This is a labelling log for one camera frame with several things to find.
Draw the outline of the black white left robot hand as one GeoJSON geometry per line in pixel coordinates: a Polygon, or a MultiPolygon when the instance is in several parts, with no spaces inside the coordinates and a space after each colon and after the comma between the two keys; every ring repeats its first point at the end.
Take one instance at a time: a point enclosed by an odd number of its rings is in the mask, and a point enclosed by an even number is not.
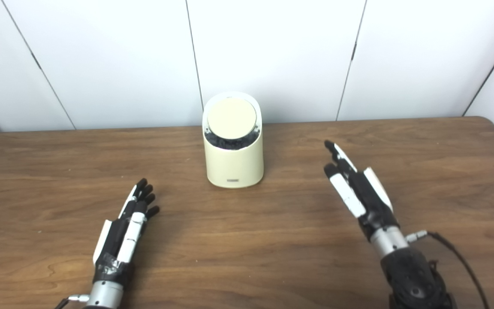
{"type": "Polygon", "coordinates": [[[131,282],[135,273],[132,259],[140,237],[147,222],[160,211],[159,206],[150,206],[156,200],[153,189],[142,178],[131,189],[118,218],[104,221],[93,255],[92,283],[106,281],[125,288],[131,282]]]}

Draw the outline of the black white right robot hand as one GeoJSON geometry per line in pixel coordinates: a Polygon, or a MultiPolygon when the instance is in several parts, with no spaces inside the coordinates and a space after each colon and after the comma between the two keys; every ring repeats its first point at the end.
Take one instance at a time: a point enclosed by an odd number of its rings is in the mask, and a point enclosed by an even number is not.
{"type": "Polygon", "coordinates": [[[324,146],[333,161],[324,166],[324,173],[357,219],[366,239],[370,240],[380,229],[400,227],[388,194],[372,168],[359,171],[336,143],[326,139],[324,146]]]}

